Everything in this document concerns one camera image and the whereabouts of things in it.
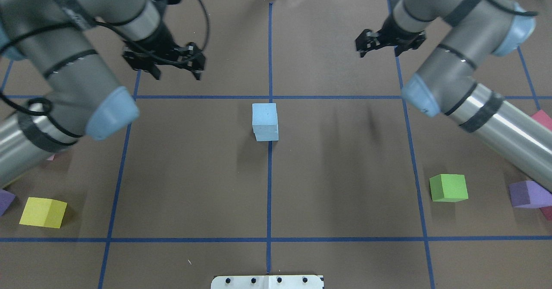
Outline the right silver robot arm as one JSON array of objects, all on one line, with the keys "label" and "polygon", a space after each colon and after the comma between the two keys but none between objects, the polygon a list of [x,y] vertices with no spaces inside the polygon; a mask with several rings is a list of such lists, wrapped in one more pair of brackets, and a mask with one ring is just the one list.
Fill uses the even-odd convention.
[{"label": "right silver robot arm", "polygon": [[360,57],[383,47],[395,55],[418,49],[425,30],[442,19],[450,32],[401,89],[426,116],[449,116],[547,191],[551,191],[551,131],[477,82],[473,72],[489,55],[503,57],[526,41],[537,12],[513,0],[399,0],[378,31],[355,40]]}]

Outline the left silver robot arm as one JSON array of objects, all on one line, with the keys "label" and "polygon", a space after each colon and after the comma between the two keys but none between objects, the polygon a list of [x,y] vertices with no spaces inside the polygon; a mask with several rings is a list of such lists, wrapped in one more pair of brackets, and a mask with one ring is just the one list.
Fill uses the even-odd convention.
[{"label": "left silver robot arm", "polygon": [[[6,187],[83,136],[104,140],[138,118],[132,93],[85,36],[101,26],[123,42],[122,57],[135,71],[160,79],[159,66],[188,70],[199,80],[204,47],[181,47],[163,21],[181,0],[1,0],[1,56],[29,60],[50,93],[16,104],[1,122],[1,185]],[[198,0],[206,20],[205,4]]]}]

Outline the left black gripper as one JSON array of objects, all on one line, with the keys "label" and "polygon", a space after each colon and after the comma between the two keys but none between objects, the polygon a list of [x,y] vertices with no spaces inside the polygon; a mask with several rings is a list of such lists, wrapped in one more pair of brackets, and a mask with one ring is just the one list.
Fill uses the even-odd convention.
[{"label": "left black gripper", "polygon": [[188,43],[181,48],[175,43],[165,22],[160,22],[157,29],[149,37],[135,43],[158,58],[170,61],[181,59],[183,62],[182,69],[191,72],[197,81],[201,80],[206,63],[203,51],[196,43]]}]

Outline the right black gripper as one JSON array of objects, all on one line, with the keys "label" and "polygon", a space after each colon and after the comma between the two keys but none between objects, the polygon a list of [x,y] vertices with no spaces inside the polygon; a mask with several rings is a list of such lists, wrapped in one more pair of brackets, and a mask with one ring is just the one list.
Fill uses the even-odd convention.
[{"label": "right black gripper", "polygon": [[426,41],[426,32],[423,30],[412,33],[402,29],[392,15],[389,15],[376,32],[371,29],[364,29],[355,39],[355,47],[359,57],[363,58],[373,50],[386,47],[398,47],[401,50],[416,50]]}]

